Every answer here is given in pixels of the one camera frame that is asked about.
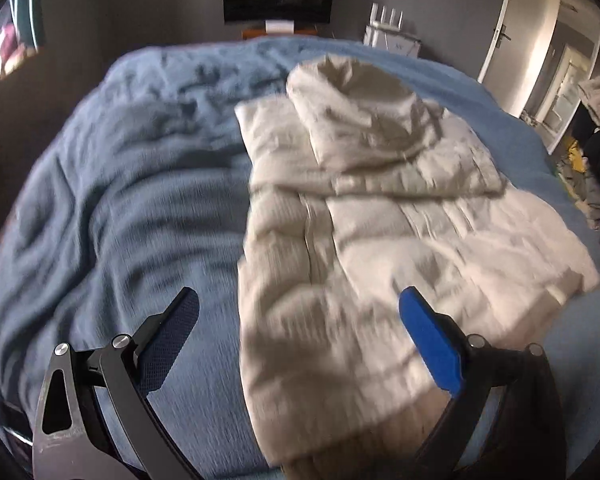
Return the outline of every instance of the blue bedspread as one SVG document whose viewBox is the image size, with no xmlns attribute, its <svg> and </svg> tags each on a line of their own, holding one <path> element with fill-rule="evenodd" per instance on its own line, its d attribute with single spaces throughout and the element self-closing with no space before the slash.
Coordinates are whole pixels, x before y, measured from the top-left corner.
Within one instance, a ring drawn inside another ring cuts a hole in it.
<svg viewBox="0 0 600 480">
<path fill-rule="evenodd" d="M 498 168 L 553 206 L 600 269 L 596 238 L 550 173 L 539 137 L 456 70 L 313 38 L 149 48 L 120 59 L 76 108 L 16 203 L 0 247 L 0 402 L 33 421 L 58 342 L 82 350 L 133 333 L 190 286 L 200 320 L 150 402 L 206 477 L 267 469 L 238 374 L 236 263 L 251 165 L 234 106 L 282 92 L 298 62 L 325 52 L 372 62 L 464 117 Z M 139 465 L 101 400 L 123 456 Z M 570 460 L 582 459 L 596 431 L 584 444 L 571 431 L 580 454 Z"/>
</svg>

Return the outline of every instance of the wrinkled blue fabric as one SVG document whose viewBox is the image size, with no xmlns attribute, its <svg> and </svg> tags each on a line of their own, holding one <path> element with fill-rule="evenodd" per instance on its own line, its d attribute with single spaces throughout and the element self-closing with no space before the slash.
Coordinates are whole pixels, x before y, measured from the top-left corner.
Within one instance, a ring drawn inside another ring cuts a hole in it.
<svg viewBox="0 0 600 480">
<path fill-rule="evenodd" d="M 148 398 L 206 478 L 267 470 L 238 372 L 236 263 L 251 164 L 234 106 L 283 92 L 298 62 L 326 52 L 372 62 L 464 117 L 497 167 L 560 213 L 600 270 L 596 237 L 552 176 L 539 137 L 452 68 L 316 38 L 148 48 L 117 61 L 76 108 L 16 202 L 0 245 L 0 403 L 21 406 L 33 422 L 58 342 L 83 350 L 133 333 L 190 286 L 200 319 Z M 587 298 L 576 302 L 563 328 L 569 336 L 590 307 Z M 600 413 L 592 430 L 575 407 L 576 390 L 566 410 L 578 419 L 568 423 L 570 445 L 586 434 L 576 446 L 586 455 L 600 437 Z M 123 457 L 139 466 L 106 393 L 98 395 Z"/>
</svg>

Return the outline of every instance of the white door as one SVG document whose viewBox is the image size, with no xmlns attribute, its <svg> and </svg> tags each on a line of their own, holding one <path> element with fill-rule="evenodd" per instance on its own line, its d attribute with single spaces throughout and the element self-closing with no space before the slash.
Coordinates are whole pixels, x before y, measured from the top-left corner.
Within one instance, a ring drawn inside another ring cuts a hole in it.
<svg viewBox="0 0 600 480">
<path fill-rule="evenodd" d="M 504 0 L 478 81 L 515 117 L 536 84 L 559 9 L 560 0 Z"/>
</svg>

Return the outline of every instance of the blue gripper pad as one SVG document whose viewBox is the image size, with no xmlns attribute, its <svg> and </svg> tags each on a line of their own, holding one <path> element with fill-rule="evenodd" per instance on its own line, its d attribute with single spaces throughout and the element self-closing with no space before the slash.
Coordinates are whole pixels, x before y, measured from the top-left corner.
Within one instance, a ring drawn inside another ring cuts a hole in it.
<svg viewBox="0 0 600 480">
<path fill-rule="evenodd" d="M 456 396 L 462 389 L 461 356 L 436 321 L 436 313 L 414 286 L 398 300 L 402 324 L 441 390 Z"/>
</svg>

